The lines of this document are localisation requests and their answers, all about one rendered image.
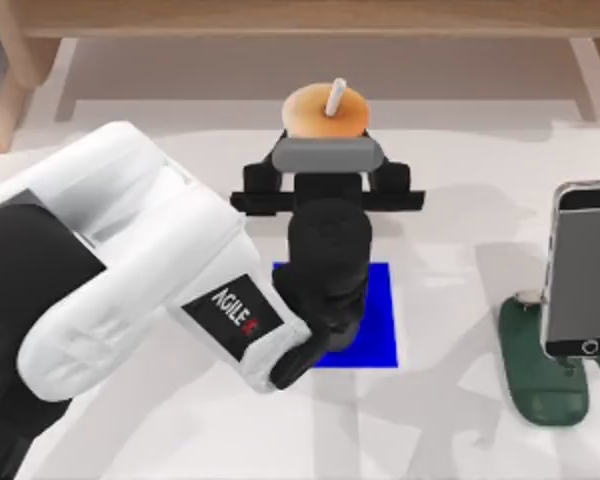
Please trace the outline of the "pale grey rounded box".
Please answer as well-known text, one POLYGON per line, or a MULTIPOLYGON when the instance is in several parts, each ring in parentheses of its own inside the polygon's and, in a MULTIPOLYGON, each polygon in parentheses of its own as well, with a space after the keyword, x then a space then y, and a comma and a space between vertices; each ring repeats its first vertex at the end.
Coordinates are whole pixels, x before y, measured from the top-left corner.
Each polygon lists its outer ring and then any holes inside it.
POLYGON ((272 151, 283 173, 364 173, 383 162, 384 153, 370 138, 286 138, 272 151))

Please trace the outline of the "white pole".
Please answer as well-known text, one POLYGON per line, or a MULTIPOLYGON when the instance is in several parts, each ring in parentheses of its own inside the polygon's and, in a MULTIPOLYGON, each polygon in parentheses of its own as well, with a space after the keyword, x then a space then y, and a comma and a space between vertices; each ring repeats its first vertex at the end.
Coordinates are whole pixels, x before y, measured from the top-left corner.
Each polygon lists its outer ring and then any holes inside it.
POLYGON ((333 80, 324 107, 324 114, 327 117, 333 117, 336 115, 342 96, 344 95, 346 89, 347 81, 344 78, 335 78, 333 80))

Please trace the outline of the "blue square mat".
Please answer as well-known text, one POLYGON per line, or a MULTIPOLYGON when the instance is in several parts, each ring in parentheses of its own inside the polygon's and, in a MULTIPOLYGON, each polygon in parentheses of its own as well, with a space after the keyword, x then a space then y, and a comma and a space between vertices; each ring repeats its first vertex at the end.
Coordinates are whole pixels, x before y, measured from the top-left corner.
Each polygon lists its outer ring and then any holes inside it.
POLYGON ((389 266, 371 263, 340 281, 340 293, 315 276, 296 278, 292 264, 274 271, 276 285, 292 288, 291 310, 309 336, 276 363, 272 377, 285 386, 316 365, 330 368, 396 367, 389 266))

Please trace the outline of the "wooden shelf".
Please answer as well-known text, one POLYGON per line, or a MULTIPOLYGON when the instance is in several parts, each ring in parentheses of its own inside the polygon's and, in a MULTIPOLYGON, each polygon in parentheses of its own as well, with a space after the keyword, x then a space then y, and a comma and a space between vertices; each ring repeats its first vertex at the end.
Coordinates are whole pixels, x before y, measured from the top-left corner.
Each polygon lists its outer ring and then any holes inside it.
POLYGON ((34 40, 76 41, 80 100, 265 101, 336 76, 378 101, 569 100, 600 58, 600 0, 20 0, 34 40))

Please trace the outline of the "grey smartphone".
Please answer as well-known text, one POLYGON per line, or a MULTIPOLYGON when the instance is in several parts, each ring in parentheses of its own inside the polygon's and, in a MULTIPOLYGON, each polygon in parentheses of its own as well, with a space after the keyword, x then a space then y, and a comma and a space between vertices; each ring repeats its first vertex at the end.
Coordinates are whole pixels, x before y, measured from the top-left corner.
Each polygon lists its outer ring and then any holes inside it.
POLYGON ((541 345, 554 358, 600 356, 600 180, 555 192, 541 345))

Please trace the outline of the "dark green phone stand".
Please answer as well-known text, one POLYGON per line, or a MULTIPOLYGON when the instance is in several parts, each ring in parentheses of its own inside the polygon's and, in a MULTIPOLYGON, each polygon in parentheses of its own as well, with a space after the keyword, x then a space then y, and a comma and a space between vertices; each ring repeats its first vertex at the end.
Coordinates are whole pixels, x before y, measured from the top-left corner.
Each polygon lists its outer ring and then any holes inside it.
POLYGON ((542 427, 572 427, 589 411, 584 361, 553 358, 541 346, 541 293, 522 290, 499 311, 498 337, 507 388, 520 415, 542 427))

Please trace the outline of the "wooden cupboard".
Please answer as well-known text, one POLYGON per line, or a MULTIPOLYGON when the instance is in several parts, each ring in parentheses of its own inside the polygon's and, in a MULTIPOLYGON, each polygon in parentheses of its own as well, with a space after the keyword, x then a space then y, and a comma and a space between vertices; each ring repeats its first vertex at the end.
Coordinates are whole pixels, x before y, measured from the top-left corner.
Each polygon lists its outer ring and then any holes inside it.
POLYGON ((11 146, 30 94, 49 76, 58 39, 28 32, 36 0, 0 0, 0 153, 11 146))

